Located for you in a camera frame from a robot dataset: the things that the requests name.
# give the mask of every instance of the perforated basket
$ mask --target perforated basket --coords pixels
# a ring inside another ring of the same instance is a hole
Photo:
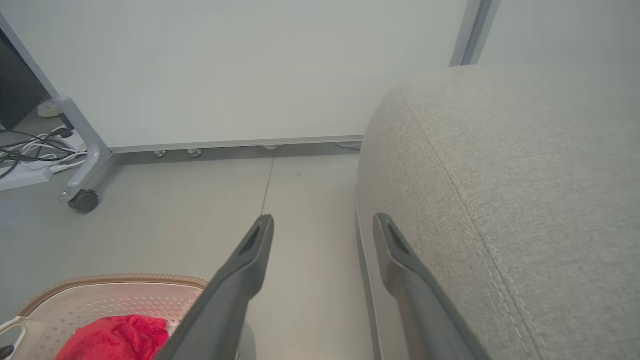
[[[194,277],[123,274],[83,277],[45,290],[0,326],[22,327],[14,359],[55,359],[76,329],[107,316],[144,315],[167,320],[173,334],[207,281]]]

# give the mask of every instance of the floor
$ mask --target floor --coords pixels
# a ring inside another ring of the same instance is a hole
[[[164,273],[210,279],[261,213],[275,219],[250,302],[258,359],[372,359],[356,247],[358,155],[333,145],[115,156],[92,184],[100,206],[56,197],[72,175],[0,192],[0,322],[65,279]]]

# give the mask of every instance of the white wall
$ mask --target white wall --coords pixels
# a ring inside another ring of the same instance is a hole
[[[4,0],[109,147],[362,135],[448,66],[466,0]]]
[[[640,63],[638,0],[502,0],[478,64]]]

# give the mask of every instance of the floor seam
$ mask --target floor seam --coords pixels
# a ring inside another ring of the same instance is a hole
[[[276,163],[276,156],[273,155],[271,161],[271,170],[269,170],[269,179],[267,180],[267,188],[264,189],[264,199],[262,200],[262,209],[260,210],[260,216],[264,215],[264,206],[267,204],[267,194],[269,193],[269,184],[271,184],[271,175],[273,175],[273,165]]]

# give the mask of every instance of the red cloth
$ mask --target red cloth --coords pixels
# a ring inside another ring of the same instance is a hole
[[[69,339],[57,360],[152,360],[169,339],[166,320],[140,315],[101,318]]]

